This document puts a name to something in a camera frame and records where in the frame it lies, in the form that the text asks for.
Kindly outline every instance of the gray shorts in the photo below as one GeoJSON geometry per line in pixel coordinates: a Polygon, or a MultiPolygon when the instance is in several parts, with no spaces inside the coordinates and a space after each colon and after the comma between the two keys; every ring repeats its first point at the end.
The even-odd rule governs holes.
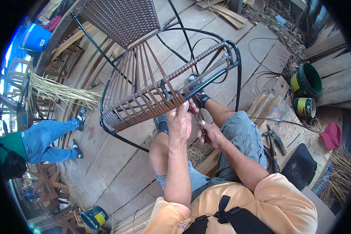
{"type": "MultiPolygon", "coordinates": [[[[245,156],[251,158],[267,169],[267,158],[264,155],[264,146],[257,125],[248,118],[244,111],[238,111],[228,118],[221,127],[222,134],[237,147],[245,156]]],[[[240,182],[226,155],[220,153],[217,161],[215,177],[210,179],[196,171],[189,161],[191,179],[191,202],[206,188],[227,182],[240,182]]],[[[165,176],[157,176],[156,180],[164,189],[165,176]]]]}

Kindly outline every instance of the black metal chair frame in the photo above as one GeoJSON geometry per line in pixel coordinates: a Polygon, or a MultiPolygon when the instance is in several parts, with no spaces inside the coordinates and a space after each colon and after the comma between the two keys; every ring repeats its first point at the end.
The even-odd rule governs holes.
{"type": "MultiPolygon", "coordinates": [[[[212,83],[213,81],[215,81],[218,77],[222,76],[223,74],[225,74],[226,72],[228,72],[229,70],[235,68],[235,67],[238,67],[238,85],[237,85],[237,98],[236,98],[236,104],[235,104],[235,111],[237,112],[238,111],[238,104],[239,104],[239,96],[240,96],[240,87],[241,87],[241,77],[242,77],[242,63],[241,63],[241,57],[240,57],[240,53],[239,53],[239,49],[237,47],[237,45],[232,42],[232,41],[229,41],[229,40],[224,40],[221,36],[215,34],[215,33],[211,33],[211,32],[207,32],[207,31],[202,31],[202,30],[198,30],[198,29],[192,29],[192,28],[185,28],[182,24],[182,21],[172,3],[171,0],[168,0],[173,12],[175,13],[175,17],[177,18],[177,22],[175,23],[172,23],[170,24],[170,22],[174,19],[172,18],[171,20],[167,21],[164,25],[162,25],[160,27],[160,29],[156,32],[154,32],[153,34],[149,35],[148,37],[146,37],[146,39],[149,39],[153,36],[157,36],[158,39],[161,41],[161,43],[166,47],[168,48],[173,54],[175,54],[178,58],[182,59],[185,63],[188,63],[189,60],[185,59],[183,56],[181,56],[179,53],[177,53],[175,50],[173,50],[172,48],[170,48],[162,39],[161,37],[159,36],[159,33],[161,32],[164,32],[164,31],[171,31],[171,30],[182,30],[183,33],[184,33],[184,36],[186,38],[186,42],[189,46],[189,49],[190,49],[190,52],[191,52],[191,59],[194,59],[194,54],[193,54],[193,49],[195,48],[195,45],[199,42],[197,41],[194,46],[192,47],[191,44],[190,44],[190,41],[189,41],[189,38],[187,36],[187,33],[186,31],[194,31],[194,32],[197,32],[197,33],[203,33],[203,34],[206,34],[206,35],[209,35],[209,36],[212,36],[212,37],[215,37],[216,39],[220,40],[221,43],[223,43],[224,45],[226,45],[226,49],[228,51],[228,59],[229,59],[229,68],[226,69],[226,68],[223,68],[221,69],[220,71],[216,72],[214,75],[212,75],[210,78],[208,78],[206,81],[202,82],[199,86],[197,86],[196,88],[194,88],[192,91],[190,91],[189,93],[187,93],[185,96],[184,96],[184,99],[185,100],[188,100],[190,98],[192,98],[197,92],[199,92],[201,89],[203,89],[204,87],[206,87],[207,85],[209,85],[210,83],[212,83]],[[178,28],[172,28],[173,26],[176,26],[176,25],[180,25],[180,27],[178,28]],[[232,50],[231,48],[229,47],[231,46],[231,48],[233,49],[234,53],[235,53],[235,57],[236,57],[236,60],[233,61],[233,55],[232,55],[232,50]]],[[[101,99],[101,102],[100,102],[100,125],[101,127],[110,135],[112,135],[113,137],[131,145],[131,146],[134,146],[138,149],[141,149],[145,152],[149,152],[148,149],[140,146],[140,145],[137,145],[136,143],[133,143],[132,141],[126,139],[126,138],[123,138],[122,136],[118,135],[117,134],[117,130],[109,130],[108,127],[104,124],[104,120],[103,120],[103,102],[104,102],[104,97],[105,97],[105,94],[107,92],[107,89],[109,87],[109,83],[112,79],[112,76],[113,76],[113,72],[116,70],[118,71],[118,64],[119,64],[119,61],[120,59],[122,58],[123,54],[119,55],[117,58],[115,58],[114,60],[110,60],[107,55],[103,52],[103,50],[96,44],[96,42],[92,39],[92,37],[89,35],[89,33],[85,30],[85,28],[83,27],[83,25],[80,23],[80,21],[77,19],[77,17],[75,16],[74,12],[71,12],[70,13],[71,16],[73,17],[73,19],[77,22],[77,24],[80,26],[80,28],[84,31],[84,33],[86,34],[87,38],[91,41],[91,43],[96,47],[96,49],[103,55],[103,57],[112,65],[113,67],[113,71],[112,71],[112,74],[111,76],[109,77],[108,81],[107,81],[107,85],[105,86],[105,89],[103,91],[103,97],[101,99]]],[[[202,79],[204,76],[206,76],[206,74],[209,74],[211,71],[213,71],[215,68],[217,68],[219,65],[221,64],[217,64],[217,66],[214,66],[212,68],[210,68],[208,71],[207,69],[211,66],[211,64],[214,62],[214,60],[217,58],[217,56],[222,52],[222,49],[219,49],[214,55],[213,57],[211,58],[211,60],[208,62],[207,66],[204,68],[204,70],[199,73],[198,70],[197,70],[197,66],[195,65],[195,71],[197,72],[196,75],[199,75],[198,79],[202,79]]]]}

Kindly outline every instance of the forearm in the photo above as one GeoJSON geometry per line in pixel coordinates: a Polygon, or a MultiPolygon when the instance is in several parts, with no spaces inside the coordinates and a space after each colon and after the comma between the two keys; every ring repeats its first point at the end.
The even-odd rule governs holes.
{"type": "Polygon", "coordinates": [[[187,143],[173,144],[169,140],[168,173],[164,200],[191,207],[191,181],[187,161],[187,143]]]}
{"type": "Polygon", "coordinates": [[[260,164],[246,157],[228,140],[221,151],[227,155],[232,168],[244,186],[252,192],[254,192],[256,185],[269,175],[260,164]]]}

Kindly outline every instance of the blue cooler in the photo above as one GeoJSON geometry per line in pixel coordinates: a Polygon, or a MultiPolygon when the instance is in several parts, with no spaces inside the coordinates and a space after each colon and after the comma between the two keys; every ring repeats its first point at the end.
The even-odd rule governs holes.
{"type": "Polygon", "coordinates": [[[35,52],[43,52],[52,33],[37,24],[28,25],[23,34],[21,48],[35,52]]]}

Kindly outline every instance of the foot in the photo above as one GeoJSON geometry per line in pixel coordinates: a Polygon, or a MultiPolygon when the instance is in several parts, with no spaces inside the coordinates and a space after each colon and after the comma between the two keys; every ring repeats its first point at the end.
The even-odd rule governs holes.
{"type": "MultiPolygon", "coordinates": [[[[191,74],[189,76],[189,83],[194,81],[195,79],[196,76],[194,74],[191,74]]],[[[197,108],[204,108],[208,99],[211,98],[208,95],[206,95],[203,89],[199,90],[199,92],[193,97],[194,103],[197,106],[197,108]]]]}
{"type": "Polygon", "coordinates": [[[157,125],[160,133],[166,133],[169,135],[168,129],[168,118],[166,114],[162,114],[153,118],[154,123],[157,125]]]}
{"type": "Polygon", "coordinates": [[[83,153],[81,151],[81,149],[79,148],[77,141],[75,139],[73,139],[73,149],[75,149],[77,151],[77,156],[75,158],[83,158],[83,153]]]}
{"type": "Polygon", "coordinates": [[[86,109],[84,108],[84,106],[82,106],[77,116],[77,123],[78,123],[77,129],[80,132],[84,131],[85,117],[86,117],[86,109]]]}

